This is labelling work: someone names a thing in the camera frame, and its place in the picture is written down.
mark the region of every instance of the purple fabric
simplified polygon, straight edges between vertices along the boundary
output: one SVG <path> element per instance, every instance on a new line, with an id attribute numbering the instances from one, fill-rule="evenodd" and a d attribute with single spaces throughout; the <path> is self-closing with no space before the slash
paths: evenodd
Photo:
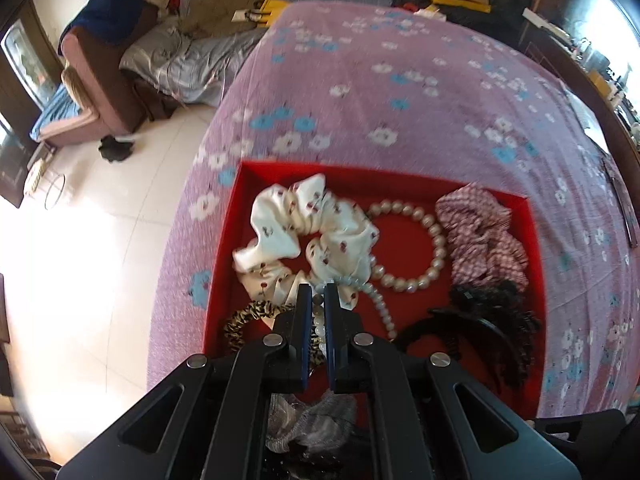
<path id="1" fill-rule="evenodd" d="M 430 174 L 529 196 L 548 308 L 538 414 L 627 402 L 640 371 L 640 252 L 628 247 L 601 155 L 559 81 L 457 25 L 318 2 L 287 7 L 209 127 L 162 264 L 149 386 L 200 351 L 240 156 Z"/>

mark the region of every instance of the red tray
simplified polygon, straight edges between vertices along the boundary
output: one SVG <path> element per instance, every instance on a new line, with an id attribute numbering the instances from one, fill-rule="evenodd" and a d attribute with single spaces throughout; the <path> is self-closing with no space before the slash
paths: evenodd
<path id="1" fill-rule="evenodd" d="M 308 178 L 316 173 L 324 173 L 326 187 L 336 196 L 350 198 L 356 201 L 365 211 L 372 202 L 382 199 L 403 200 L 415 206 L 421 206 L 426 212 L 434 212 L 437 199 L 450 193 L 465 183 L 441 180 L 427 176 L 391 173 L 386 171 L 366 170 L 364 168 L 344 168 L 340 166 L 324 166 L 321 164 L 297 164 L 286 162 L 244 161 L 241 163 L 231 198 L 226 212 L 223 235 L 218 245 L 218 252 L 214 262 L 213 277 L 207 307 L 206 326 L 204 332 L 204 353 L 211 357 L 224 355 L 226 339 L 222 329 L 230 314 L 247 306 L 249 297 L 238 281 L 232 269 L 232 251 L 245 247 L 255 237 L 250 224 L 250 213 L 255 197 L 263 189 L 273 184 L 291 186 L 293 183 Z M 526 198 L 501 191 L 489 190 L 504 206 L 512 211 L 510 232 L 527 251 L 529 266 L 527 277 L 529 287 L 526 291 L 526 307 L 530 308 L 538 318 L 545 323 L 545 287 L 543 283 L 540 250 L 536 237 L 533 216 Z M 373 252 L 378 261 L 388 272 L 395 276 L 412 278 L 420 275 L 429 267 L 433 248 L 431 238 L 425 234 L 418 222 L 407 218 L 387 215 L 375 220 L 380 229 L 380 240 L 374 246 Z M 295 260 L 283 260 L 284 264 L 294 272 L 309 271 L 309 265 L 304 257 L 304 247 L 311 237 L 301 237 L 302 255 Z M 450 262 L 436 280 L 426 290 L 415 294 L 396 293 L 381 288 L 385 302 L 394 319 L 397 330 L 411 325 L 426 316 L 430 307 L 448 304 L 448 291 L 451 286 Z M 370 299 L 361 294 L 358 299 L 356 312 L 362 317 L 364 328 L 375 335 L 386 337 L 386 331 L 377 311 Z M 268 328 L 260 321 L 249 324 L 244 337 L 247 340 L 257 338 L 268 332 Z M 425 338 L 410 347 L 415 355 L 426 356 L 431 352 L 443 350 L 437 338 Z M 479 381 L 490 389 L 494 385 L 478 355 L 463 341 L 462 364 Z M 519 390 L 511 390 L 502 386 L 499 397 L 523 418 L 536 415 L 545 359 L 545 330 L 536 336 L 535 365 L 532 367 L 527 383 Z M 322 382 L 323 374 L 319 371 L 312 375 L 310 389 L 322 392 L 326 382 Z"/>

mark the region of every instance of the white floor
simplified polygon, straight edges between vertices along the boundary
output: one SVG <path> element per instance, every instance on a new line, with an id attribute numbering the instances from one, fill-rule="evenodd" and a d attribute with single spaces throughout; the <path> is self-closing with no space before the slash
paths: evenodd
<path id="1" fill-rule="evenodd" d="M 0 199 L 17 389 L 53 460 L 67 462 L 146 387 L 151 311 L 182 186 L 212 108 L 178 110 L 134 136 L 123 163 L 97 142 L 63 148 L 70 193 L 46 212 Z"/>

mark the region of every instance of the pearl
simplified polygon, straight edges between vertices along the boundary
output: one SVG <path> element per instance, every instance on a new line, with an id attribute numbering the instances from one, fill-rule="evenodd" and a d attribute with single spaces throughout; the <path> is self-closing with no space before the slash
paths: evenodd
<path id="1" fill-rule="evenodd" d="M 434 269 L 433 267 L 430 267 L 427 270 L 427 278 L 429 278 L 432 282 L 437 280 L 439 275 L 440 275 L 440 271 L 438 269 Z"/>
<path id="2" fill-rule="evenodd" d="M 390 287 L 394 286 L 395 281 L 396 278 L 392 274 L 385 274 L 382 276 L 380 283 L 382 283 L 382 286 Z"/>
<path id="3" fill-rule="evenodd" d="M 406 280 L 404 278 L 396 278 L 396 282 L 394 283 L 394 290 L 396 292 L 404 292 L 406 288 Z"/>
<path id="4" fill-rule="evenodd" d="M 371 204 L 371 206 L 369 207 L 369 215 L 380 216 L 380 213 L 382 213 L 382 208 L 380 207 L 380 204 Z"/>
<path id="5" fill-rule="evenodd" d="M 385 275 L 385 267 L 382 265 L 376 265 L 375 267 L 373 267 L 373 269 L 371 269 L 371 277 L 374 280 L 379 280 L 380 278 L 382 278 L 382 276 Z"/>
<path id="6" fill-rule="evenodd" d="M 422 276 L 418 277 L 418 288 L 421 288 L 422 290 L 424 290 L 429 286 L 430 283 L 431 283 L 431 280 L 429 279 L 428 276 L 425 276 L 423 274 Z"/>
<path id="7" fill-rule="evenodd" d="M 417 280 L 407 280 L 406 281 L 406 291 L 413 293 L 416 290 L 418 290 L 418 281 Z"/>
<path id="8" fill-rule="evenodd" d="M 424 218 L 420 220 L 420 224 L 422 224 L 422 227 L 427 229 L 431 227 L 435 221 L 436 219 L 433 217 L 433 215 L 425 215 Z"/>
<path id="9" fill-rule="evenodd" d="M 413 218 L 416 222 L 419 222 L 424 218 L 424 209 L 421 207 L 417 207 L 414 209 L 414 212 L 411 214 L 411 218 Z"/>
<path id="10" fill-rule="evenodd" d="M 437 236 L 442 232 L 442 227 L 440 227 L 440 224 L 434 224 L 431 227 L 429 227 L 429 234 L 431 236 Z"/>

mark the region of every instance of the metal screw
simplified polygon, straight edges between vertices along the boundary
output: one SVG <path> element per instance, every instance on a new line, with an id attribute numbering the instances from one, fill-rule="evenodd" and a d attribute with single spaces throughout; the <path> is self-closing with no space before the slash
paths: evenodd
<path id="1" fill-rule="evenodd" d="M 280 346 L 282 341 L 282 336 L 276 333 L 267 334 L 262 338 L 262 342 L 265 346 Z"/>
<path id="2" fill-rule="evenodd" d="M 353 342 L 358 346 L 373 345 L 373 336 L 367 332 L 360 332 L 353 336 Z"/>
<path id="3" fill-rule="evenodd" d="M 207 364 L 207 356 L 204 354 L 194 354 L 187 359 L 189 368 L 202 368 L 205 364 Z"/>
<path id="4" fill-rule="evenodd" d="M 429 358 L 431 364 L 433 366 L 437 366 L 438 368 L 444 368 L 451 364 L 451 357 L 449 357 L 444 352 L 436 352 L 435 354 L 431 354 Z"/>

